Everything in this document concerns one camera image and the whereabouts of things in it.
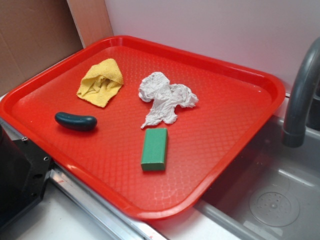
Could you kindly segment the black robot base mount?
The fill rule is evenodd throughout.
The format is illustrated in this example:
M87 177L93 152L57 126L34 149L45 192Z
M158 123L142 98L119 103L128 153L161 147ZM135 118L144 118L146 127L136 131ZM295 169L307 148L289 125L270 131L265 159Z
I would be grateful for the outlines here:
M0 128L0 230L39 204L53 160L31 140L12 140Z

